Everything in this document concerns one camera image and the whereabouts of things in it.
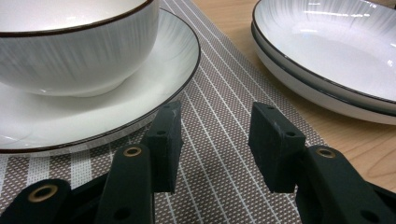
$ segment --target white plate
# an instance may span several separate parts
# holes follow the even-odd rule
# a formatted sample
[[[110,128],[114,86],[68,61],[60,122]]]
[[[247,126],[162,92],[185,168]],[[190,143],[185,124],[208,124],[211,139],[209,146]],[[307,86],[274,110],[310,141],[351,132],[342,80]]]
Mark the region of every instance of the white plate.
[[[361,0],[261,0],[262,47],[301,80],[396,116],[396,12]]]
[[[157,41],[148,59],[114,91],[88,98],[49,97],[0,84],[0,154],[59,155],[136,131],[185,88],[200,53],[190,26],[161,10]]]
[[[305,99],[313,102],[314,104],[325,107],[331,111],[339,114],[343,114],[355,119],[364,119],[371,122],[385,123],[385,124],[396,124],[396,117],[376,113],[374,111],[366,110],[354,105],[344,102],[341,99],[337,99],[331,94],[324,91],[317,90],[310,87],[307,83],[301,81],[298,76],[293,74],[288,68],[280,65],[274,57],[272,57],[265,48],[261,46],[258,40],[258,31],[252,24],[252,34],[255,39],[256,52],[262,63],[268,68],[268,70],[285,86],[290,88],[292,91],[303,96]]]

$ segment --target gray placemat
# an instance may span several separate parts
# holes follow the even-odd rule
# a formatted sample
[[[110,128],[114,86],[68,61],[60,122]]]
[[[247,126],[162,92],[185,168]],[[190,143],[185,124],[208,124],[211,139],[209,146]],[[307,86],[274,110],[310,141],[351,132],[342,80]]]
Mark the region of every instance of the gray placemat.
[[[198,35],[202,57],[181,93],[182,148],[175,194],[155,196],[157,223],[300,223],[294,194],[265,187],[248,148],[253,102],[278,108],[307,136],[318,134],[190,0],[162,0]],[[0,157],[0,211],[25,187],[45,178],[72,188],[107,172],[115,150],[138,142],[147,128],[91,150],[47,158]]]

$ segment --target striped placemat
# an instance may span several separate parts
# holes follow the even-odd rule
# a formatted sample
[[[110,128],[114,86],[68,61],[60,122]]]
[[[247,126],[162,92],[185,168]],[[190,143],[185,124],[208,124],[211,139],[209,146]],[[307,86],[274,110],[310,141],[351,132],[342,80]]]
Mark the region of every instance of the striped placemat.
[[[300,223],[294,194],[265,187],[248,148],[253,102],[278,108],[307,136],[318,134],[199,10],[191,0],[162,0],[198,35],[202,56],[181,93],[182,148],[175,194],[155,196],[157,223]],[[115,150],[138,142],[142,128],[115,142],[79,153],[46,157],[0,157],[0,211],[26,186],[45,178],[80,186],[107,172]]]

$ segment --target brass screw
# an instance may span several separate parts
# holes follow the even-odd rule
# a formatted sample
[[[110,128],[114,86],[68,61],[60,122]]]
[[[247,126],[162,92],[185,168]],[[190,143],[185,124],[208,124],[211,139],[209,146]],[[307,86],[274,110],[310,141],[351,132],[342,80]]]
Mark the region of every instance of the brass screw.
[[[327,148],[320,147],[317,149],[319,156],[326,157],[329,159],[335,158],[335,153]]]
[[[56,191],[58,191],[58,186],[56,185],[44,185],[38,189],[33,190],[29,196],[28,200],[31,203],[41,203],[48,198],[52,197]]]
[[[142,152],[142,148],[140,147],[128,147],[124,150],[123,154],[126,157],[135,157]]]

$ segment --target woven placemat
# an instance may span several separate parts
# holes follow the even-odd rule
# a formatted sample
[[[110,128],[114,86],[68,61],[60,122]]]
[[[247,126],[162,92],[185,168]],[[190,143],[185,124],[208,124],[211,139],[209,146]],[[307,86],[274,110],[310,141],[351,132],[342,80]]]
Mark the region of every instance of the woven placemat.
[[[300,223],[294,194],[265,187],[248,147],[253,102],[278,108],[306,136],[324,144],[288,100],[190,0],[162,0],[199,37],[202,57],[181,93],[182,148],[175,194],[155,196],[157,223]],[[25,187],[62,178],[72,188],[107,172],[115,150],[137,143],[147,128],[79,153],[47,157],[0,157],[0,212]]]

